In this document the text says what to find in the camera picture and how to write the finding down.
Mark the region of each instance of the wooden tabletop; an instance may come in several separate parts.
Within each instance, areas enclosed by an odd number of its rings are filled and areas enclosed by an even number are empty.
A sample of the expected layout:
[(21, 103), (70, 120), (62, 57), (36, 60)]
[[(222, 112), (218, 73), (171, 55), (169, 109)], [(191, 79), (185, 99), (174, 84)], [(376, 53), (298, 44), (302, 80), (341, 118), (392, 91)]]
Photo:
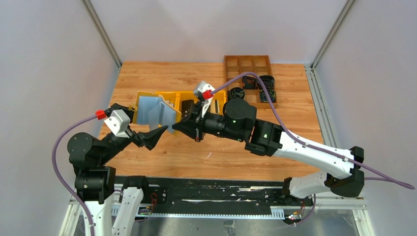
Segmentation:
[[(277, 91), (277, 112), (294, 133), (323, 143), (310, 88), (301, 64), (272, 64)], [(138, 91), (193, 90), (204, 80), (215, 88), (223, 84), (222, 63), (124, 62), (110, 104), (135, 103)], [(257, 118), (278, 123), (271, 110), (258, 110)], [(147, 126), (131, 125), (148, 132)], [(100, 138), (110, 130), (104, 125)], [(190, 177), (247, 180), (283, 180), (301, 177), (318, 169), (280, 157), (257, 156), (244, 143), (212, 135), (196, 143), (183, 134), (165, 132), (156, 147), (129, 145), (109, 163), (117, 175)]]

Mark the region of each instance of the wire connector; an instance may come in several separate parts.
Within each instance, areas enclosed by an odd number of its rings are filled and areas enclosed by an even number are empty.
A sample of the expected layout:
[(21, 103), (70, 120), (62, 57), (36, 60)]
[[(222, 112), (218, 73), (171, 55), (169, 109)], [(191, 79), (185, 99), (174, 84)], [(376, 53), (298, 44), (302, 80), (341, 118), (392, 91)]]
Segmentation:
[(204, 100), (207, 100), (209, 98), (212, 98), (214, 95), (211, 94), (211, 90), (206, 90), (205, 92), (203, 92), (203, 98)]
[(106, 113), (103, 110), (98, 110), (95, 112), (97, 119), (101, 120), (107, 117)]

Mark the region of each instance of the scratched black surface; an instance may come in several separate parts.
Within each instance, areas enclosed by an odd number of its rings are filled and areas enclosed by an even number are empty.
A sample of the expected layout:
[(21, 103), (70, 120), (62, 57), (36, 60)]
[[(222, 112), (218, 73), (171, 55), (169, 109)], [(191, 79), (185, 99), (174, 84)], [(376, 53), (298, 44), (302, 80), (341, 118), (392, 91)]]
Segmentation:
[[(124, 179), (123, 176), (117, 176), (116, 183), (122, 184)], [(147, 179), (149, 184), (157, 184), (167, 189), (166, 203), (157, 204), (154, 209), (155, 213), (271, 214), (270, 203), (266, 204), (262, 189), (255, 191), (239, 191), (239, 189), (251, 186), (282, 187), (283, 185), (282, 182), (273, 181), (154, 177)], [(286, 204), (276, 203), (275, 205), (285, 206)], [(306, 201), (306, 205), (311, 206), (312, 202)]]

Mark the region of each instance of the wooden surface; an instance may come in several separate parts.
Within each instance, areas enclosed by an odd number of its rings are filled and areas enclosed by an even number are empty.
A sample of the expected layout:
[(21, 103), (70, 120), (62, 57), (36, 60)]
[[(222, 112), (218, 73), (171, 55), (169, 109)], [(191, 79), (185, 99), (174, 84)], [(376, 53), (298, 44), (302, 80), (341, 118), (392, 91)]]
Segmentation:
[[(322, 143), (304, 66), (271, 66), (277, 111), (283, 122), (296, 134)], [(134, 103), (138, 91), (193, 90), (201, 80), (217, 88), (224, 81), (223, 75), (222, 63), (124, 62), (110, 104)], [(271, 110), (258, 110), (257, 118), (277, 123)], [(131, 127), (149, 131), (147, 126)], [(104, 125), (100, 138), (108, 132)], [(233, 140), (206, 135), (196, 143), (183, 134), (174, 136), (168, 132), (152, 151), (131, 144), (108, 165), (117, 169), (117, 175), (252, 180), (283, 180), (318, 170), (290, 159), (253, 155), (244, 150), (244, 143)]]

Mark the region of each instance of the red cable clip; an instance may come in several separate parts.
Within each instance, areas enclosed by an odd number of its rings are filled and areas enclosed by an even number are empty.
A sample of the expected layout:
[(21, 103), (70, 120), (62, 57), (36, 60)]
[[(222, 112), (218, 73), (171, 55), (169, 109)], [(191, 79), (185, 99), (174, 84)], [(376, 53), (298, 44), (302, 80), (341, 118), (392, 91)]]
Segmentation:
[(95, 112), (97, 119), (101, 120), (107, 117), (106, 113), (103, 110), (98, 110)]
[(211, 94), (211, 90), (206, 90), (205, 92), (203, 92), (203, 98), (204, 100), (207, 100), (209, 98), (212, 98), (214, 95)]

